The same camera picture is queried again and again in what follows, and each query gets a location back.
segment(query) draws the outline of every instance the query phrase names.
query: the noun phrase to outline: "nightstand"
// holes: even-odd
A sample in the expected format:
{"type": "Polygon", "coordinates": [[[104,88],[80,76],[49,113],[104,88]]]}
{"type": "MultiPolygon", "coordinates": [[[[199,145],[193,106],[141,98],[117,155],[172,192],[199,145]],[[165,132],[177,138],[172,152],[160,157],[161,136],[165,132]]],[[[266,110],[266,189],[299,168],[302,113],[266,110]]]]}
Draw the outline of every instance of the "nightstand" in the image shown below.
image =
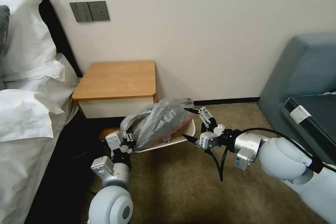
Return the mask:
{"type": "Polygon", "coordinates": [[[135,113],[156,103],[155,62],[91,63],[72,98],[86,118],[135,113]]]}

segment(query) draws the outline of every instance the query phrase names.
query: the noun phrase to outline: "light switch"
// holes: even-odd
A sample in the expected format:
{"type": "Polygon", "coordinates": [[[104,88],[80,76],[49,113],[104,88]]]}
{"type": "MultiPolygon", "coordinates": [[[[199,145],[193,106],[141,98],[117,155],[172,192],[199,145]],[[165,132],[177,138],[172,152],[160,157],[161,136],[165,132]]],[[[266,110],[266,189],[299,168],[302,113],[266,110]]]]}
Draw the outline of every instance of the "light switch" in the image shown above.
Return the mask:
{"type": "Polygon", "coordinates": [[[73,15],[77,22],[92,22],[92,16],[87,2],[70,3],[73,15]]]}

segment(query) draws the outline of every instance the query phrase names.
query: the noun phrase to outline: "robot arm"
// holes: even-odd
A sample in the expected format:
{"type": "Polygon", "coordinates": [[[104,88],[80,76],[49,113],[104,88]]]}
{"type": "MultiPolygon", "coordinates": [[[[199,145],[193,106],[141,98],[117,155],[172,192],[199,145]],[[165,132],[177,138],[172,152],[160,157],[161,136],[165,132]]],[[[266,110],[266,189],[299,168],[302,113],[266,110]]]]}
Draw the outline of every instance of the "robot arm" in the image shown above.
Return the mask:
{"type": "Polygon", "coordinates": [[[127,224],[133,213],[128,192],[130,154],[135,145],[132,134],[122,138],[119,131],[106,136],[113,161],[103,156],[93,161],[91,169],[101,178],[102,189],[94,196],[89,208],[90,224],[127,224]]]}
{"type": "Polygon", "coordinates": [[[327,222],[336,223],[336,166],[325,165],[291,139],[268,138],[245,131],[225,129],[223,125],[217,125],[206,108],[187,110],[198,114],[204,124],[199,140],[184,135],[189,142],[204,149],[206,153],[212,147],[226,146],[236,153],[235,167],[243,171],[258,157],[262,169],[268,175],[281,179],[327,222]]]}
{"type": "MultiPolygon", "coordinates": [[[[259,158],[261,167],[270,176],[281,179],[297,192],[313,211],[329,223],[336,223],[336,166],[325,165],[312,157],[299,144],[288,138],[268,138],[245,131],[225,129],[217,125],[206,108],[186,109],[198,114],[202,120],[200,139],[184,135],[196,147],[212,155],[220,174],[223,173],[227,151],[236,153],[235,167],[245,171],[259,158]],[[225,146],[221,166],[211,148],[225,146]]],[[[106,137],[111,149],[110,158],[94,160],[91,169],[102,179],[103,189],[93,198],[89,209],[91,224],[127,224],[133,213],[133,203],[128,192],[130,153],[135,145],[131,135],[122,137],[113,132],[106,137]]]]}

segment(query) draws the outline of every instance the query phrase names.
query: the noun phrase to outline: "white tag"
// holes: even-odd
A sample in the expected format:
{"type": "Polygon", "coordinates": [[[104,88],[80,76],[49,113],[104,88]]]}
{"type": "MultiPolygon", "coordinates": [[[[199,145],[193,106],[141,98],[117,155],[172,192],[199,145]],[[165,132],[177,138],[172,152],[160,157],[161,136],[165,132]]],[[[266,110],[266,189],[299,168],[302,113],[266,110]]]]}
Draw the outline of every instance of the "white tag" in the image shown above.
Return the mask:
{"type": "Polygon", "coordinates": [[[312,116],[311,114],[309,114],[309,112],[302,107],[301,105],[297,106],[291,113],[289,113],[289,115],[291,116],[291,118],[294,120],[294,122],[296,122],[296,124],[299,124],[300,122],[302,122],[304,119],[306,119],[307,117],[312,116]]]}

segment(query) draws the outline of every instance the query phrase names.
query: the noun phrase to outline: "gray plastic bag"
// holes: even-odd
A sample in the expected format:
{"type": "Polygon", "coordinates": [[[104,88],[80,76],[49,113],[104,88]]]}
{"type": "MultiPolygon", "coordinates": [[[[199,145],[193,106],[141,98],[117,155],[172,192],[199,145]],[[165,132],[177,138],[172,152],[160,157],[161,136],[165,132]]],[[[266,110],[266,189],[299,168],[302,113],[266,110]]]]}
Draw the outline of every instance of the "gray plastic bag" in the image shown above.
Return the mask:
{"type": "Polygon", "coordinates": [[[143,108],[139,113],[125,117],[120,129],[123,137],[131,129],[136,140],[134,150],[140,151],[153,142],[175,133],[192,120],[184,108],[194,107],[191,99],[166,98],[143,108]]]}

